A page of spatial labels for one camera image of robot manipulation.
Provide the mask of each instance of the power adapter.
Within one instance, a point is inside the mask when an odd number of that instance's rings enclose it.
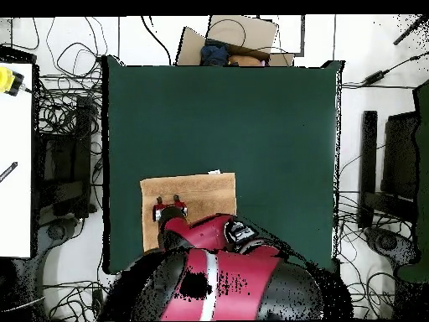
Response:
[[[367,76],[364,79],[364,83],[362,84],[362,86],[370,86],[370,85],[376,83],[377,81],[381,81],[385,77],[385,75],[389,72],[390,72],[390,70],[376,71],[374,74],[371,74],[370,76]]]

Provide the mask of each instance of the white floor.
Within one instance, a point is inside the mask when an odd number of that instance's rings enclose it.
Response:
[[[280,15],[280,27],[283,49],[290,52],[299,51],[300,30],[299,21],[294,16]],[[120,18],[120,36],[118,37],[118,18],[97,18],[103,26],[107,48],[101,36],[101,27],[93,19],[88,18],[96,34],[99,53],[119,55],[126,65],[166,65],[168,58],[161,46],[150,36],[142,25],[139,17]],[[361,82],[366,76],[384,70],[400,63],[413,55],[428,50],[422,31],[416,31],[399,45],[393,41],[406,29],[415,16],[411,15],[306,15],[305,26],[305,55],[295,59],[295,66],[320,66],[327,60],[345,60],[343,83]],[[40,73],[59,74],[55,69],[51,54],[46,45],[46,37],[52,26],[52,18],[36,18],[40,36],[39,47],[33,51],[38,56]],[[178,43],[183,26],[189,26],[200,34],[205,34],[208,17],[158,17],[152,18],[155,34],[168,48],[172,61],[176,58]],[[27,47],[36,45],[34,25],[31,18],[13,20],[13,42]],[[57,18],[54,21],[48,38],[53,56],[58,58],[61,52],[72,42],[82,42],[94,50],[94,38],[90,27],[84,18]],[[72,47],[61,58],[59,64],[71,69],[75,56],[80,47]],[[91,66],[89,55],[82,54],[76,66],[76,71],[84,72]],[[418,86],[429,79],[428,58],[407,63],[389,73],[384,80],[377,83],[383,86]],[[351,159],[359,155],[360,123],[365,110],[376,110],[379,114],[378,144],[384,142],[384,126],[389,115],[414,111],[411,89],[392,88],[364,88],[343,89],[342,94],[342,127],[341,127],[341,155],[340,166],[344,166]],[[101,137],[94,138],[101,142]],[[381,161],[383,149],[378,151],[377,186],[380,187]],[[359,161],[348,166],[342,176],[340,190],[358,190]],[[346,197],[356,200],[357,195],[344,193]],[[96,280],[96,269],[101,257],[102,238],[101,211],[90,216],[85,222],[82,234],[61,247],[56,247],[48,257],[44,271],[44,283],[57,284],[80,280]],[[389,263],[385,258],[373,253],[359,238],[352,243],[344,241],[343,254],[359,269],[363,282],[375,272],[391,273]],[[342,265],[342,277],[347,284],[357,283],[358,276],[350,263]],[[108,283],[114,276],[101,273],[101,280]],[[393,283],[387,277],[375,278],[371,286],[377,292],[391,292]],[[46,293],[46,307],[55,306],[60,295],[66,291],[49,290]],[[351,293],[362,293],[362,287],[356,290],[350,288]],[[367,313],[367,308],[356,307],[355,316],[375,318]],[[382,314],[389,316],[389,311]]]

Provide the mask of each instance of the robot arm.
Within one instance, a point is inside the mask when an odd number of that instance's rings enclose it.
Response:
[[[338,276],[236,216],[217,214],[189,225],[185,206],[164,205],[159,214],[154,209],[161,252],[143,256],[122,274],[100,320],[353,317]],[[305,267],[289,263],[291,255]]]

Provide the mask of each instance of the cardboard box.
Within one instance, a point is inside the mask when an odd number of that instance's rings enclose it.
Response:
[[[215,39],[230,45],[231,55],[250,55],[265,60],[269,66],[292,66],[293,54],[271,52],[277,25],[258,18],[239,15],[213,15],[205,37],[189,27],[182,33],[177,65],[200,65],[205,39]]]

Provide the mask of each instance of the yellow object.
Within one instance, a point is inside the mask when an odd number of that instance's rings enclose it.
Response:
[[[15,75],[13,75],[13,72],[8,68],[0,66],[0,92],[9,91],[14,80]]]

